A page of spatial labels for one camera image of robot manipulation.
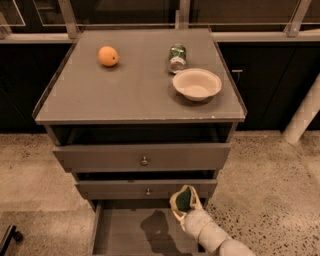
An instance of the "concrete floor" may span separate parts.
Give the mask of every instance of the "concrete floor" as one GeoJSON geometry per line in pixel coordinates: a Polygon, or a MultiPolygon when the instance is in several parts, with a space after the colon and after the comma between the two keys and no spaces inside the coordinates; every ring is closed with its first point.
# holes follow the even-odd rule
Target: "concrete floor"
{"type": "MultiPolygon", "coordinates": [[[[94,212],[47,135],[0,134],[0,237],[7,255],[87,255],[94,212]]],[[[236,132],[207,210],[257,255],[320,255],[320,132],[292,146],[280,132],[236,132]]]]}

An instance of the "white bowl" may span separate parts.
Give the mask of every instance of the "white bowl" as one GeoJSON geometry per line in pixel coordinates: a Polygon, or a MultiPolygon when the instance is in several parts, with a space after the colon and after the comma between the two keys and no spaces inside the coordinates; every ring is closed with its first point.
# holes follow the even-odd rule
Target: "white bowl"
{"type": "Polygon", "coordinates": [[[192,101],[201,101],[216,95],[222,87],[220,78],[205,69],[189,68],[173,78],[174,88],[192,101]]]}

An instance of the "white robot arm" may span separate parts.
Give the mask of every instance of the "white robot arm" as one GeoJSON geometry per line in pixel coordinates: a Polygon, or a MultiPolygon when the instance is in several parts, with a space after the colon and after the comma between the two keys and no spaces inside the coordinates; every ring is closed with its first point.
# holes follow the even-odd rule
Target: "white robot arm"
{"type": "Polygon", "coordinates": [[[210,255],[255,256],[243,243],[232,239],[203,209],[193,186],[184,185],[170,198],[170,205],[182,229],[210,255]]]}

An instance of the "drawer handle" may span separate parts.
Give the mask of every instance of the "drawer handle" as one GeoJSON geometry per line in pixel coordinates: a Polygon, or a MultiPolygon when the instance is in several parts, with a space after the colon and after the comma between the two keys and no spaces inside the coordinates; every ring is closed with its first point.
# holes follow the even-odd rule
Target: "drawer handle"
{"type": "Polygon", "coordinates": [[[151,196],[151,189],[150,189],[150,188],[147,188],[147,190],[146,190],[146,196],[151,196]]]}
{"type": "Polygon", "coordinates": [[[144,157],[142,157],[142,160],[140,163],[142,166],[147,166],[149,164],[149,161],[148,161],[147,157],[144,156],[144,157]]]}

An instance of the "open drawer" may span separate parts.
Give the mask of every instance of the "open drawer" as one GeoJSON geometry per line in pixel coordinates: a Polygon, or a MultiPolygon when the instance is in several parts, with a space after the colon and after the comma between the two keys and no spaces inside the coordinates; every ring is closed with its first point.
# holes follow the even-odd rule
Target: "open drawer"
{"type": "Polygon", "coordinates": [[[220,170],[229,143],[70,145],[53,152],[67,172],[220,170]]]}
{"type": "Polygon", "coordinates": [[[169,200],[99,201],[93,228],[92,255],[203,256],[169,208],[169,200]]]}
{"type": "Polygon", "coordinates": [[[183,185],[192,185],[200,198],[208,199],[216,188],[216,180],[112,180],[80,181],[76,184],[84,199],[169,199],[183,185]]]}

